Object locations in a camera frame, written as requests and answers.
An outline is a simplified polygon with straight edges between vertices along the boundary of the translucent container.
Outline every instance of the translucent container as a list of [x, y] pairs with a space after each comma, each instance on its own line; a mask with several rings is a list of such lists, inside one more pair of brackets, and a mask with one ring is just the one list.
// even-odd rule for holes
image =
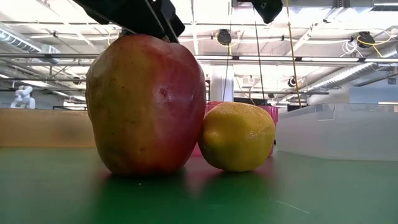
[[280, 114], [276, 141], [306, 156], [398, 161], [398, 106], [332, 103]]

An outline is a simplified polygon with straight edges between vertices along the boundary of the pink container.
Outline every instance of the pink container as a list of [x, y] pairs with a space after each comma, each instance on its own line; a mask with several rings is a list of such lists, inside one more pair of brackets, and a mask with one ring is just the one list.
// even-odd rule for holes
[[[211, 102], [210, 104], [206, 105], [206, 113], [209, 112], [211, 109], [213, 109], [216, 105], [220, 104], [221, 102]], [[274, 120], [275, 123], [275, 127], [276, 124], [278, 123], [278, 107], [275, 106], [259, 106], [262, 109], [266, 110], [272, 117], [272, 119]], [[270, 152], [270, 156], [272, 155], [274, 151], [274, 147], [272, 147], [271, 152]], [[192, 153], [193, 156], [201, 156], [201, 152], [199, 149], [198, 144], [195, 146], [195, 149], [193, 150]]]

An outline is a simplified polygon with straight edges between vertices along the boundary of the green surface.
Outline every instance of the green surface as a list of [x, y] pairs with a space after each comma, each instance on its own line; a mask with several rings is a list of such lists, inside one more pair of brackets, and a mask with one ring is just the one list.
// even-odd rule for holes
[[255, 172], [193, 157], [119, 179], [95, 149], [0, 149], [0, 223], [398, 223], [398, 162], [279, 152]]

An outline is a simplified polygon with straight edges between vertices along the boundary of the citrus fruit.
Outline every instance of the citrus fruit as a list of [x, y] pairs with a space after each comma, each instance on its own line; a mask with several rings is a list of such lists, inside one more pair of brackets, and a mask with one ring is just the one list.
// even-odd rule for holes
[[212, 166], [234, 172], [254, 170], [267, 159], [275, 138], [275, 124], [260, 107], [225, 102], [206, 116], [198, 144]]

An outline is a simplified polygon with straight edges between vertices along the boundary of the fluorescent light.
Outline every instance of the fluorescent light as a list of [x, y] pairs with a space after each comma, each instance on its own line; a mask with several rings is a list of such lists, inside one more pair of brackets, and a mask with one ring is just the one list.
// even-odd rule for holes
[[277, 102], [277, 101], [268, 101], [267, 103], [270, 103], [270, 104], [290, 104], [290, 102], [288, 102], [288, 101], [279, 101], [279, 102]]
[[54, 93], [56, 93], [56, 94], [58, 94], [58, 95], [60, 95], [60, 96], [66, 96], [66, 97], [69, 97], [69, 95], [68, 95], [68, 94], [62, 93], [62, 92], [60, 92], [60, 91], [54, 91]]
[[398, 102], [379, 102], [380, 105], [398, 105]]
[[[0, 77], [1, 78], [9, 78], [8, 76], [1, 75], [1, 74], [0, 74]], [[39, 87], [48, 87], [49, 86], [48, 84], [46, 84], [44, 82], [39, 82], [39, 81], [21, 81], [21, 82], [26, 83], [26, 84], [30, 84], [30, 85], [33, 85], [33, 86], [39, 86]]]
[[[240, 60], [259, 60], [258, 56], [239, 56]], [[265, 61], [291, 61], [292, 57], [260, 57], [260, 60]]]
[[50, 38], [50, 37], [54, 37], [53, 35], [33, 35], [30, 36], [30, 39], [41, 39], [41, 38]]
[[30, 84], [33, 86], [39, 86], [39, 87], [48, 87], [49, 86], [48, 84], [46, 84], [44, 82], [39, 82], [39, 81], [21, 81], [21, 82]]
[[398, 58], [367, 58], [365, 62], [398, 62]]
[[84, 96], [72, 96], [72, 97], [81, 101], [86, 101], [86, 98]]
[[231, 60], [232, 56], [207, 56], [207, 55], [196, 55], [197, 60]]
[[81, 106], [81, 107], [87, 107], [87, 104], [76, 104], [76, 103], [69, 103], [67, 101], [63, 102], [63, 106]]
[[398, 6], [398, 3], [374, 3], [375, 6]]
[[321, 57], [304, 57], [304, 62], [357, 62], [358, 58], [321, 58]]

